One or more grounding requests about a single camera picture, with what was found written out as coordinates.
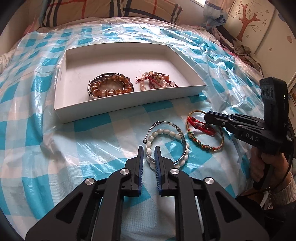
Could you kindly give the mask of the right knit sleeve forearm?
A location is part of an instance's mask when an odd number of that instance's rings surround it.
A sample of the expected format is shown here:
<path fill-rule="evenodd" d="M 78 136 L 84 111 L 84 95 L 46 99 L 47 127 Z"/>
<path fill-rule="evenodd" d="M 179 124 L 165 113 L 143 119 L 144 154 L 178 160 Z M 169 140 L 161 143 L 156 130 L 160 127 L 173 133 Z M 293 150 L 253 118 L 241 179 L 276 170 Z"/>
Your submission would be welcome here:
<path fill-rule="evenodd" d="M 280 191 L 269 192 L 269 197 L 273 208 L 283 207 L 295 201 L 295 180 L 292 173 L 288 174 L 290 182 L 285 188 L 282 188 Z"/>

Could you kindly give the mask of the person's right hand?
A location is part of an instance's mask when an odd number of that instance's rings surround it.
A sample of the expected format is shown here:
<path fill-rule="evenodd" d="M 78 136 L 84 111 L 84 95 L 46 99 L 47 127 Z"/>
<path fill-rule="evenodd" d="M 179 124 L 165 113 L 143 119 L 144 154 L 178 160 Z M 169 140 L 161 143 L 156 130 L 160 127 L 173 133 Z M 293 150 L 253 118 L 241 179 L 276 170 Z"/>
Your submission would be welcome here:
<path fill-rule="evenodd" d="M 255 182 L 264 180 L 264 185 L 271 192 L 278 193 L 285 189 L 292 180 L 288 161 L 283 153 L 269 155 L 251 148 L 250 174 Z"/>

